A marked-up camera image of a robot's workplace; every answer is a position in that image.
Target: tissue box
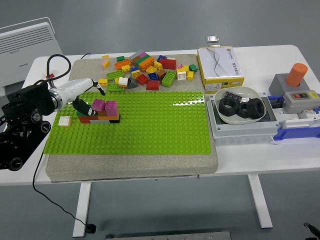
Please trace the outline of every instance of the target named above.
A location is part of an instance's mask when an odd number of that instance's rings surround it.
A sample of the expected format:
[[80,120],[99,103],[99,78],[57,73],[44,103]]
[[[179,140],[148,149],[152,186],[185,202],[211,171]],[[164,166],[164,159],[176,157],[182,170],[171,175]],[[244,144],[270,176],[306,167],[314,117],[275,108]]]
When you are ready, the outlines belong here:
[[200,47],[197,59],[206,94],[244,83],[245,78],[231,46]]

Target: white bowl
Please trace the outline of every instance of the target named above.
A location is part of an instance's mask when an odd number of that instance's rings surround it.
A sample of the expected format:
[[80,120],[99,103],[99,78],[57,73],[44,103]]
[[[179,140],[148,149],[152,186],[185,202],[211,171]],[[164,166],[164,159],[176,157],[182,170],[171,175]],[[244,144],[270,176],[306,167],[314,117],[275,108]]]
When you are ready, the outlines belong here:
[[[225,116],[223,114],[220,114],[219,103],[220,103],[220,100],[225,97],[226,91],[233,92],[237,95],[240,95],[242,98],[260,99],[263,104],[263,116],[258,119],[252,119],[250,117],[243,118],[238,116],[237,114],[233,116]],[[214,103],[220,118],[227,124],[231,124],[231,125],[241,125],[241,124],[250,124],[250,123],[258,122],[260,119],[262,119],[266,115],[266,112],[267,112],[266,106],[262,101],[261,97],[259,96],[259,94],[253,89],[245,86],[227,87],[219,90],[214,96]]]

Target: black hex nut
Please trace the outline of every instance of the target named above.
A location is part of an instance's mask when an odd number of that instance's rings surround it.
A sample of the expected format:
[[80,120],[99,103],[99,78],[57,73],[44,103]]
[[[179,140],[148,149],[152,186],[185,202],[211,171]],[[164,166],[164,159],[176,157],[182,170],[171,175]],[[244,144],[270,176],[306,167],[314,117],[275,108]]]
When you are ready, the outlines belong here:
[[248,112],[247,112],[247,103],[246,102],[241,102],[239,104],[239,111],[237,113],[237,115],[241,118],[247,119],[248,116]]
[[219,102],[219,112],[227,117],[237,114],[239,102],[233,97],[222,98]]
[[246,104],[246,111],[249,118],[259,119],[264,115],[264,103],[259,98],[251,98]]

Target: white heater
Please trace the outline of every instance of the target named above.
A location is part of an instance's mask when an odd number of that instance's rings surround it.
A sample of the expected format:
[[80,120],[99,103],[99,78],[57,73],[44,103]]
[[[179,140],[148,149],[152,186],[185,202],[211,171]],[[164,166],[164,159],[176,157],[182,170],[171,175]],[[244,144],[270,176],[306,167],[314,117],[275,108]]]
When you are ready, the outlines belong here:
[[[41,22],[17,29],[34,21]],[[6,94],[5,86],[26,79],[36,58],[53,54],[62,51],[47,17],[0,28],[0,96]]]

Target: green baseplate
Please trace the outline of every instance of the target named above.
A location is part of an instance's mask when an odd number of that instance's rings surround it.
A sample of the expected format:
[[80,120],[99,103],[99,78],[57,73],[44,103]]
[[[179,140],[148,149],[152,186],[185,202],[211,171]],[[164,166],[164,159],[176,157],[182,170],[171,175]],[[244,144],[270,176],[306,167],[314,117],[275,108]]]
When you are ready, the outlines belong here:
[[[96,98],[116,100],[120,123],[79,121],[71,104],[59,111],[44,148],[50,155],[204,155],[211,153],[205,99],[202,91],[85,92]],[[72,126],[58,125],[71,116]]]

